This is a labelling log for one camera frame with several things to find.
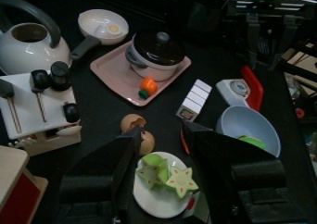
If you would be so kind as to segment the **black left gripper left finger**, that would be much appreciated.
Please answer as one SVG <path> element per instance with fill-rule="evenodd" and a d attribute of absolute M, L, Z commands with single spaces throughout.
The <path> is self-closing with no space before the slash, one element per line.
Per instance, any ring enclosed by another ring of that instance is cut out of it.
<path fill-rule="evenodd" d="M 133 127 L 84 156 L 59 186 L 57 224 L 129 224 L 143 128 Z"/>

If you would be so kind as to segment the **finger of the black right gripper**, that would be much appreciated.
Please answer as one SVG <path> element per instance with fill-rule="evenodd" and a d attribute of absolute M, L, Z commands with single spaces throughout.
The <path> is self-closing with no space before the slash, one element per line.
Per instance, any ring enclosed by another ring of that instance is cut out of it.
<path fill-rule="evenodd" d="M 283 32 L 281 34 L 279 43 L 275 49 L 275 52 L 273 56 L 270 57 L 269 62 L 269 70 L 273 70 L 278 64 L 278 61 L 287 50 L 287 47 L 291 43 L 291 40 L 294 38 L 295 32 L 297 32 L 297 25 L 295 25 L 295 17 L 291 15 L 286 15 L 283 17 Z"/>
<path fill-rule="evenodd" d="M 247 14 L 246 22 L 247 22 L 248 60 L 250 60 L 250 67 L 254 68 L 257 66 L 257 57 L 258 57 L 258 34 L 259 34 L 258 15 Z"/>

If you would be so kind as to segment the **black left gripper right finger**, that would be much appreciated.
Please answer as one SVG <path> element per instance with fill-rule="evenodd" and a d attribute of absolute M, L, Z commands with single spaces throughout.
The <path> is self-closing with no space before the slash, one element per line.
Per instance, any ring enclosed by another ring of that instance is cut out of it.
<path fill-rule="evenodd" d="M 311 224 L 275 156 L 187 120 L 180 140 L 196 166 L 212 224 Z"/>

